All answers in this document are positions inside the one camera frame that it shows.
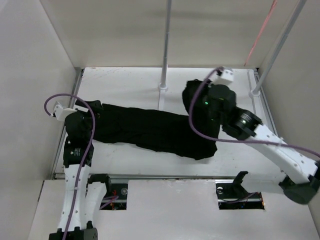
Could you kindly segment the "black trousers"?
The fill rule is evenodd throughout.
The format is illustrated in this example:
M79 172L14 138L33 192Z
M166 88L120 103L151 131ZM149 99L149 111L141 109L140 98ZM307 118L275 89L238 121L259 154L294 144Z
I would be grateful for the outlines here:
M98 142L132 144L196 161L213 157L218 150L215 141L191 129L187 115L117 106L98 100L88 104L95 114L94 140Z

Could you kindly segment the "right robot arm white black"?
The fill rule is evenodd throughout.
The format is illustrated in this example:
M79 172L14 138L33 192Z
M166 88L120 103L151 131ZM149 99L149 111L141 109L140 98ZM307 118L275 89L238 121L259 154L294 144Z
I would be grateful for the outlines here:
M236 197L243 198L254 192L277 193L301 205L307 205L314 198L320 188L318 162L285 143L255 114L237 107L236 93L228 86L209 84L203 103L223 132L238 143L252 147L279 168L275 174L239 172L231 189Z

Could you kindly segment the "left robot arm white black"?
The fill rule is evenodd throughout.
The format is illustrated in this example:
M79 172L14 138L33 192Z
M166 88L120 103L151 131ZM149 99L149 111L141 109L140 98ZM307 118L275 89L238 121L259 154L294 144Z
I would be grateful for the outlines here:
M103 112L99 100L77 100L75 108L57 103L54 117L64 122L66 138L63 150L65 192L57 231L50 240L96 240L94 217L102 200L112 195L107 174L90 174L94 153L96 118Z

